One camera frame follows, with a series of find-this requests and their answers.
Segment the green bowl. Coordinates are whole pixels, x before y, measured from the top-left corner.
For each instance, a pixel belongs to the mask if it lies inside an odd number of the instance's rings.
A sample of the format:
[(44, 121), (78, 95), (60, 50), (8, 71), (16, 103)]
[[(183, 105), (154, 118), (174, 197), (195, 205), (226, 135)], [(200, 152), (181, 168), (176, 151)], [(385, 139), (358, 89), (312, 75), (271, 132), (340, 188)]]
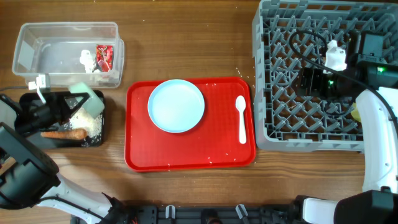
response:
[(99, 96), (84, 82), (76, 83), (68, 87), (70, 93), (87, 93), (88, 99), (83, 103), (82, 107), (92, 117), (97, 118), (105, 106)]

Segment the yellow plastic cup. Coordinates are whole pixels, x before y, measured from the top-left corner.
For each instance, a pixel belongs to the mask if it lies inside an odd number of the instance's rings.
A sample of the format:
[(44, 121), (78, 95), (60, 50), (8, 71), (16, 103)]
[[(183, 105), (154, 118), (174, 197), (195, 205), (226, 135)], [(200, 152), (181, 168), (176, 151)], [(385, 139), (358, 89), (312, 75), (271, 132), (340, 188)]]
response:
[(359, 111), (358, 108), (356, 106), (356, 103), (353, 103), (352, 105), (353, 110), (350, 112), (351, 116), (353, 117), (354, 120), (356, 120), (357, 122), (361, 122), (361, 117), (359, 115)]

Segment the red snack wrapper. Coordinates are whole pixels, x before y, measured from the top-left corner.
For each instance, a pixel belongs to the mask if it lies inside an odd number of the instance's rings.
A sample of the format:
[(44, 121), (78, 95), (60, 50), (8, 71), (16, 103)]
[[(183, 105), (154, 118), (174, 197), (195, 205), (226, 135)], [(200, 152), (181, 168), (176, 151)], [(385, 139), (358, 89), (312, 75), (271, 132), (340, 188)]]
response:
[(96, 46), (96, 63), (102, 72), (109, 72), (113, 68), (114, 50), (112, 45)]

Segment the light blue plate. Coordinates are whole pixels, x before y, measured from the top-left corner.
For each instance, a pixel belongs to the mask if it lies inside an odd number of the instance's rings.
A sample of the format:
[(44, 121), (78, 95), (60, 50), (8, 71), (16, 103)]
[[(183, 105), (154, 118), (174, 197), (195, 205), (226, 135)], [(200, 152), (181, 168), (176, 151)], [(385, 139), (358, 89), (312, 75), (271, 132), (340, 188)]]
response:
[(181, 79), (167, 80), (150, 94), (147, 111), (159, 129), (168, 133), (184, 133), (201, 121), (205, 99), (193, 83)]

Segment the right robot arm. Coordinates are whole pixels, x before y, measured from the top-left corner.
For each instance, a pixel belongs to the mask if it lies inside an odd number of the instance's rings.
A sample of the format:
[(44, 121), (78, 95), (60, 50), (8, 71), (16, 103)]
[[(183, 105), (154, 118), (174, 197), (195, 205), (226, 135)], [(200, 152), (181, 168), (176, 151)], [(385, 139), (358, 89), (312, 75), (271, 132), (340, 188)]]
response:
[(347, 50), (315, 34), (326, 48), (325, 64), (289, 47), (304, 61), (292, 88), (299, 96), (323, 100), (350, 97), (363, 129), (365, 175), (360, 194), (338, 202), (299, 197), (297, 221), (302, 223), (397, 223), (397, 66), (382, 56), (384, 36), (353, 32)]

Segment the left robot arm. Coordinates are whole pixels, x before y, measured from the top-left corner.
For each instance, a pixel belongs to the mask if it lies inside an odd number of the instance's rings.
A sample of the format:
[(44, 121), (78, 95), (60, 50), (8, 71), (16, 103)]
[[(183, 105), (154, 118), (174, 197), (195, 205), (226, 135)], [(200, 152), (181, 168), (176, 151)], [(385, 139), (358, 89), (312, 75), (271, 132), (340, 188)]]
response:
[(1, 174), (1, 208), (20, 210), (27, 207), (55, 207), (74, 215), (86, 223), (129, 223), (129, 210), (116, 198), (92, 192), (64, 178), (58, 165), (26, 134), (34, 134), (55, 123), (66, 123), (86, 103), (104, 103), (99, 90), (85, 88), (71, 91), (48, 92), (44, 102), (31, 110), (21, 107), (8, 96), (1, 101), (16, 112), (12, 128), (1, 122), (1, 149), (15, 163)]

